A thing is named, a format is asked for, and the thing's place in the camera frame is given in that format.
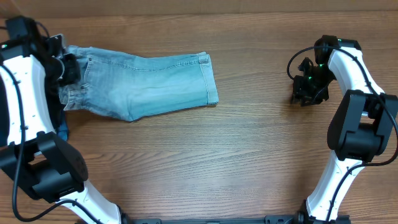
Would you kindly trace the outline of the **light blue denim shorts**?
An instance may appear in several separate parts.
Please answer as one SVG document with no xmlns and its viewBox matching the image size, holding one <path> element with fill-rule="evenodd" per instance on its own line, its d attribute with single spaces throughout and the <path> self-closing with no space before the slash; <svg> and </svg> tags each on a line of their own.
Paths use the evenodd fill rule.
<svg viewBox="0 0 398 224">
<path fill-rule="evenodd" d="M 94 47 L 68 51 L 76 56 L 81 77 L 59 90 L 66 111 L 135 121 L 219 102 L 206 52 L 144 58 Z"/>
</svg>

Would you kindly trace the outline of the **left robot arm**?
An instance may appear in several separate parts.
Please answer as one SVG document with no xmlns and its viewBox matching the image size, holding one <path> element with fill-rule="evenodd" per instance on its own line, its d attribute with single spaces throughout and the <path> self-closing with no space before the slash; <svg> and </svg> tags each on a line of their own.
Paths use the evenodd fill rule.
<svg viewBox="0 0 398 224">
<path fill-rule="evenodd" d="M 50 36 L 25 16 L 6 20 L 1 43 L 1 169 L 13 192 L 63 206 L 86 223 L 127 223 L 127 215 L 88 179 L 80 152 L 67 142 L 60 87 L 80 78 L 63 35 Z"/>
</svg>

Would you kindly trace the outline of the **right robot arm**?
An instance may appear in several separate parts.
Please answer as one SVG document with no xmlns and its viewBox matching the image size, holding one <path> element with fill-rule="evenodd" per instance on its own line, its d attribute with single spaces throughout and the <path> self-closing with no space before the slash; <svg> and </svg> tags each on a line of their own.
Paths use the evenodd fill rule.
<svg viewBox="0 0 398 224">
<path fill-rule="evenodd" d="M 397 97 L 388 95 L 373 80 L 356 40 L 323 35 L 311 50 L 315 60 L 304 58 L 302 75 L 293 77 L 292 103 L 319 105 L 329 98 L 328 87 L 338 82 L 343 98 L 328 127 L 330 155 L 315 190 L 304 200 L 290 223 L 350 223 L 338 214 L 351 184 L 366 167 L 385 166 L 373 162 L 397 130 Z"/>
</svg>

